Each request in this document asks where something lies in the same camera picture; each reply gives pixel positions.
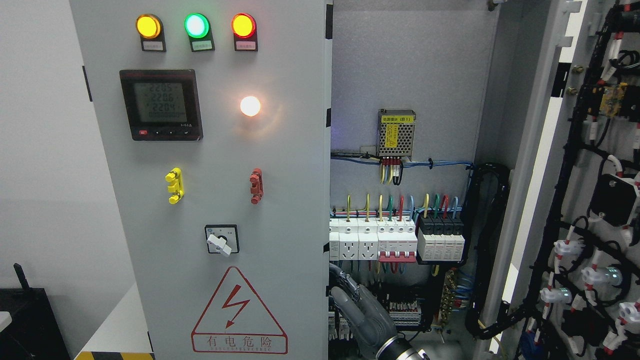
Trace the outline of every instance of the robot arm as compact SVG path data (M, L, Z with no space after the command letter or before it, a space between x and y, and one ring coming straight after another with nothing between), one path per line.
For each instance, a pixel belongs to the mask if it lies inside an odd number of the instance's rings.
M349 274L333 264L330 270L338 283L331 289L331 295L349 322L363 356L376 360L429 360L423 350L415 350L398 337L393 320L367 288L357 285Z

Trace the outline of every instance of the green indicator light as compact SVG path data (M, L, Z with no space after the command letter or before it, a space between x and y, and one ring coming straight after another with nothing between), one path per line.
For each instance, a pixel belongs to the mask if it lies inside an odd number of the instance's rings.
M209 33L209 21L201 13L190 13L184 19L184 29L192 38L203 38Z

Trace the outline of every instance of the lightning bolt symbol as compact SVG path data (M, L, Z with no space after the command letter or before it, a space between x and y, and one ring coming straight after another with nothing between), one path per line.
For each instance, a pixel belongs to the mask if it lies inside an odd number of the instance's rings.
M225 301L224 305L222 305L222 308L226 309L228 307L233 307L233 306L237 306L237 305L242 304L242 306L240 307L240 309L238 309L238 312L233 317L233 319L227 320L226 329L228 329L231 325L234 324L234 320L238 317L238 315L240 315L242 310L244 310L244 307L246 307L246 305L249 304L249 301L251 301L251 300L243 300L243 301L235 302L233 304L229 304L229 302L234 298L234 296L238 293L238 291L240 291L241 287L242 286L240 286L240 285L236 285L236 287L231 291L231 294L229 294L229 297L227 298L227 301Z

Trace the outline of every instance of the warning triangle sign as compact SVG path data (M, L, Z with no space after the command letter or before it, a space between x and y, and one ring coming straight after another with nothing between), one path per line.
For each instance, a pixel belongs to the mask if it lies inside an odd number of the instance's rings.
M230 266L191 332L195 352L286 354L287 335L240 269Z

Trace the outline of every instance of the yellow black hazard stripe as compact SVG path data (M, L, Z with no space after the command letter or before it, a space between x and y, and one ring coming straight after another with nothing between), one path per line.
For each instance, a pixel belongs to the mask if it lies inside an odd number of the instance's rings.
M76 360L156 360L156 357L132 352L81 352Z

